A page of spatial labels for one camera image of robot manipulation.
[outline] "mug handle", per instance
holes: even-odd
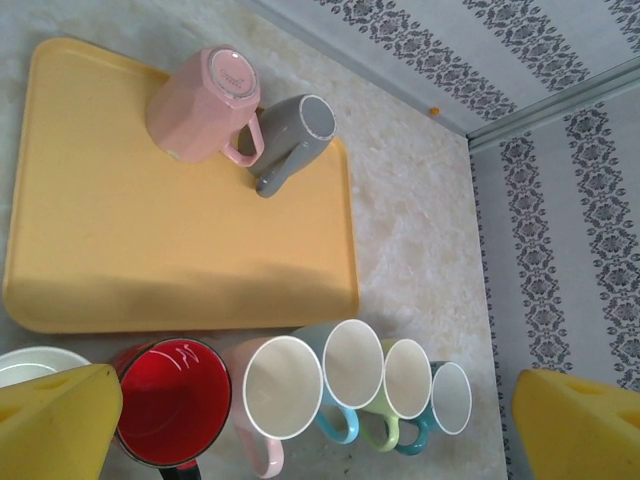
[[[365,440],[369,442],[369,444],[373,448],[381,453],[390,452],[391,450],[393,450],[396,445],[398,445],[398,440],[400,439],[400,420],[398,419],[398,417],[384,415],[383,418],[387,431],[387,440],[382,443],[376,440],[373,435],[371,435],[366,425],[362,425],[361,428]]]
[[[427,424],[427,421],[420,417],[403,421],[418,427],[418,437],[409,445],[401,445],[398,443],[398,445],[396,445],[396,452],[409,457],[422,453],[429,442],[429,425]]]
[[[298,143],[284,160],[280,160],[262,172],[256,183],[256,193],[261,197],[269,198],[280,190],[285,180],[294,173],[295,165],[300,163],[298,159],[309,155],[308,148],[307,142]]]
[[[322,412],[318,412],[316,414],[315,421],[318,428],[320,428],[320,430],[322,430],[322,432],[329,437],[331,441],[339,443],[340,445],[346,445],[347,443],[353,442],[358,436],[360,422],[358,421],[358,414],[355,410],[344,407],[338,407],[338,410],[342,412],[342,415],[344,415],[344,419],[347,422],[346,433],[338,432],[327,416]]]
[[[163,480],[201,480],[200,469],[195,460],[173,468],[160,468]]]
[[[282,442],[280,440],[261,435],[264,440],[264,445],[267,447],[267,461],[265,462],[256,449],[253,433],[237,425],[235,425],[235,429],[244,445],[244,449],[249,456],[249,461],[257,477],[271,478],[282,471],[282,466],[284,465],[284,450],[282,449]]]
[[[224,156],[230,158],[236,165],[241,167],[250,167],[258,161],[258,158],[260,158],[260,155],[264,152],[264,139],[262,138],[262,131],[258,123],[258,116],[255,113],[251,116],[247,125],[251,132],[253,146],[255,147],[255,153],[253,155],[241,154],[231,145],[231,141],[222,148]]]

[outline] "gray damask pattern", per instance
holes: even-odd
[[[640,0],[604,0],[634,53],[640,53]]]
[[[611,353],[620,377],[617,383],[640,392],[640,253],[629,214],[623,201],[625,189],[616,165],[615,144],[603,109],[604,103],[564,117],[566,133],[573,149],[571,158],[578,168],[578,189],[583,195],[584,221],[589,226],[589,246],[598,269],[600,298],[604,303]]]
[[[533,153],[531,132],[502,142],[500,147],[505,181],[509,190],[509,210],[513,213],[512,232],[516,240],[521,289],[527,309],[525,323],[531,339],[529,352],[535,357],[533,368],[547,368],[567,372],[573,368],[563,328],[564,312],[561,303],[554,256],[547,235],[548,222],[543,208],[538,167]]]
[[[500,404],[500,422],[502,424],[502,446],[504,447],[504,456],[507,464],[507,478],[513,478],[513,471],[511,470],[511,446],[509,445],[509,433],[508,426],[505,422],[507,413],[506,413],[506,404],[507,398],[510,396],[504,394],[504,385],[502,384],[502,373],[500,370],[500,361],[498,358],[498,343],[496,339],[496,323],[495,316],[493,315],[493,306],[491,305],[491,288],[489,287],[489,267],[487,264],[487,252],[484,248],[484,234],[482,232],[482,214],[480,212],[480,201],[478,200],[479,192],[478,185],[476,182],[476,166],[474,162],[473,155],[470,157],[471,159],[471,181],[473,182],[473,194],[476,199],[476,218],[478,219],[478,235],[480,239],[480,253],[482,255],[482,272],[484,273],[484,285],[485,285],[485,295],[487,297],[487,311],[489,313],[489,327],[491,328],[491,349],[493,351],[493,364],[496,369],[496,386],[498,389],[498,402]]]
[[[369,40],[381,44],[398,60],[432,81],[486,121],[498,120],[517,105],[481,76],[451,48],[435,39],[411,15],[393,1],[313,0],[331,7],[342,21],[358,29]]]
[[[483,25],[545,85],[560,91],[589,75],[563,35],[533,0],[464,0]]]

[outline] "green mug handle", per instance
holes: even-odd
[[[429,442],[429,424],[422,417],[404,421],[418,427],[418,436],[413,441],[413,443],[410,443],[409,445],[401,445],[400,443],[398,443],[398,445],[396,445],[395,447],[396,452],[407,456],[418,455],[422,453],[422,451],[427,446],[427,443]]]
[[[378,440],[376,440],[362,421],[360,421],[360,430],[362,431],[365,440],[369,442],[369,444],[373,448],[381,453],[384,453],[390,452],[396,447],[396,445],[398,445],[398,441],[400,440],[400,420],[398,419],[398,417],[392,417],[389,415],[383,415],[382,418],[384,419],[385,426],[387,427],[386,441],[379,442]]]

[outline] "red mug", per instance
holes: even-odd
[[[171,338],[132,347],[112,362],[122,387],[117,444],[165,480],[200,479],[196,457],[224,427],[231,380],[205,343]]]

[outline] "white marble surface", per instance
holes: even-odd
[[[466,141],[232,0],[0,0],[0,253],[4,258],[29,57],[54,35],[75,36],[175,69],[190,53],[230,43],[261,76],[263,103],[302,92],[336,110],[351,155],[362,311],[382,337],[418,340],[432,359],[468,372],[474,411],[458,437],[434,435],[412,458],[359,439],[329,444],[313,427],[285,442],[280,478],[505,478],[504,453]],[[214,348],[264,332],[210,332]],[[166,334],[41,335],[0,310],[0,353],[58,345],[93,362]],[[227,428],[201,457],[203,478],[252,478]],[[115,449],[104,479],[159,478]]]

